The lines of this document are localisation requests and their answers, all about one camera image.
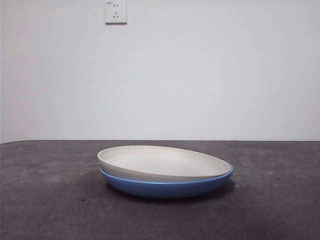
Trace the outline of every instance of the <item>white wall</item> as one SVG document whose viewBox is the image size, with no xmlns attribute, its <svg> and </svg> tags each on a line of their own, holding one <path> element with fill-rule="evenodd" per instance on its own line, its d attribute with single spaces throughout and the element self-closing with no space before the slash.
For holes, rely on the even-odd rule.
<svg viewBox="0 0 320 240">
<path fill-rule="evenodd" d="M 1 1 L 2 142 L 320 140 L 320 1 Z"/>
</svg>

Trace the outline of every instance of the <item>plate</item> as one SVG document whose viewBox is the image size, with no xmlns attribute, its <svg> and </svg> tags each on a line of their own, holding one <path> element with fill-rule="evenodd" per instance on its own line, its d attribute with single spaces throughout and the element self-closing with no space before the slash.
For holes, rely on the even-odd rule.
<svg viewBox="0 0 320 240">
<path fill-rule="evenodd" d="M 230 170 L 224 175 L 181 182 L 138 181 L 110 175 L 102 168 L 100 171 L 108 184 L 124 193 L 147 198 L 176 199 L 203 195 L 221 187 L 233 172 L 232 165 L 228 165 Z"/>
<path fill-rule="evenodd" d="M 164 146 L 117 146 L 100 151 L 97 157 L 108 174 L 138 181 L 198 181 L 230 171 L 226 161 L 214 156 Z"/>
</svg>

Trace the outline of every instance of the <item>table surface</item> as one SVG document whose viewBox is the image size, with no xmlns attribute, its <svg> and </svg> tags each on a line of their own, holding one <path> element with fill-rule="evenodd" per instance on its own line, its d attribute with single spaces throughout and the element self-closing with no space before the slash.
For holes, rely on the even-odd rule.
<svg viewBox="0 0 320 240">
<path fill-rule="evenodd" d="M 193 150 L 231 179 L 186 199 L 108 186 L 97 153 L 125 145 Z M 320 142 L 30 140 L 1 144 L 2 240 L 319 239 Z"/>
</svg>

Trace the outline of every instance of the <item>outlet faceplate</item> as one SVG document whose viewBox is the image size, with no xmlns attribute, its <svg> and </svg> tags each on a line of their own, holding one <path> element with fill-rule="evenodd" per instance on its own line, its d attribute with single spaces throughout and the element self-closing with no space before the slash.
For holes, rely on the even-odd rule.
<svg viewBox="0 0 320 240">
<path fill-rule="evenodd" d="M 105 0 L 105 24 L 127 23 L 127 0 Z"/>
</svg>

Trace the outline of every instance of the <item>shallow bowl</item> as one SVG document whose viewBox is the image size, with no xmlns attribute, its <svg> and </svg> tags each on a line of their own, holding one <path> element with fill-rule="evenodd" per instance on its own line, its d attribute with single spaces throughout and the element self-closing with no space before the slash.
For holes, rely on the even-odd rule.
<svg viewBox="0 0 320 240">
<path fill-rule="evenodd" d="M 221 187 L 231 176 L 233 167 L 224 175 L 197 181 L 153 182 L 125 179 L 106 173 L 100 169 L 108 184 L 127 194 L 147 198 L 175 199 L 188 198 L 209 193 Z"/>
</svg>

